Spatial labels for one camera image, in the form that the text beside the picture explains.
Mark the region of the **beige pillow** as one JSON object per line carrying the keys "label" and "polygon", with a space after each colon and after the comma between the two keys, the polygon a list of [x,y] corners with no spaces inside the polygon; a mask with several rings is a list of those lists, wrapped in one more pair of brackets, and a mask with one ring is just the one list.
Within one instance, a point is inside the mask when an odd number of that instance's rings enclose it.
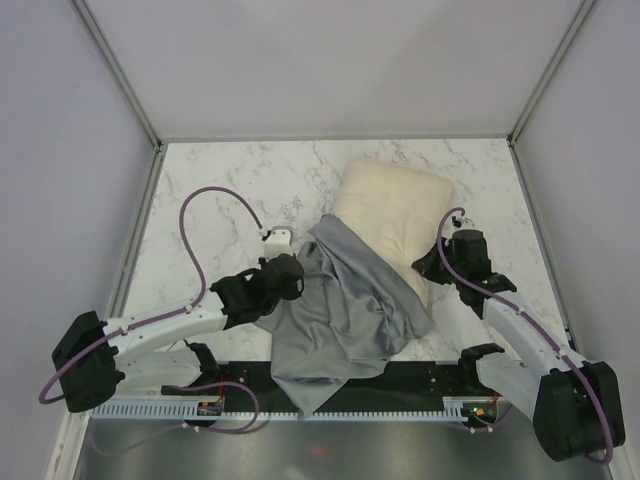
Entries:
{"label": "beige pillow", "polygon": [[414,261],[435,245],[454,185],[426,170],[372,159],[347,166],[332,208],[428,304],[429,286]]}

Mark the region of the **grey pillowcase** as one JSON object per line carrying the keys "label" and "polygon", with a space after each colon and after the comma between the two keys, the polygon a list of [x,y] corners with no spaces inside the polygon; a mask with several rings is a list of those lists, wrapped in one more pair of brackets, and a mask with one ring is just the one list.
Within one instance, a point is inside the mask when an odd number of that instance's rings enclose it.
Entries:
{"label": "grey pillowcase", "polygon": [[297,255],[301,296],[257,323],[271,335],[271,377],[302,418],[348,381],[381,375],[433,326],[414,289],[339,218],[310,235]]}

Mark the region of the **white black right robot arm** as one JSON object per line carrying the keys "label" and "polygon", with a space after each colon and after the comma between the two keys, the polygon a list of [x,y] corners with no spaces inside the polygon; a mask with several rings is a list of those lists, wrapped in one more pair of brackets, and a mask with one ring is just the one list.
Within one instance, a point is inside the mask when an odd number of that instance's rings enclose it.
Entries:
{"label": "white black right robot arm", "polygon": [[517,353],[495,344],[463,351],[457,382],[469,394],[500,393],[532,422],[545,453],[560,462],[577,456],[607,465],[626,440],[619,385],[605,362],[591,362],[548,333],[529,313],[517,287],[493,270],[483,234],[459,230],[439,238],[413,269],[456,287],[460,300]]}

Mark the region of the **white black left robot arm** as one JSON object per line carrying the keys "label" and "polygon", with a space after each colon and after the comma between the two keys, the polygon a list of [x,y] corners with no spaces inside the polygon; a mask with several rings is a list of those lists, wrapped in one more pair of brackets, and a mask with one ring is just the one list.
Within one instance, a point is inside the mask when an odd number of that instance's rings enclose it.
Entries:
{"label": "white black left robot arm", "polygon": [[269,315],[283,300],[299,298],[303,267],[292,255],[260,262],[258,268],[227,276],[196,299],[155,316],[101,320],[94,311],[73,321],[54,348],[52,378],[71,413],[85,412],[110,400],[126,379],[133,361],[192,336],[226,331]]}

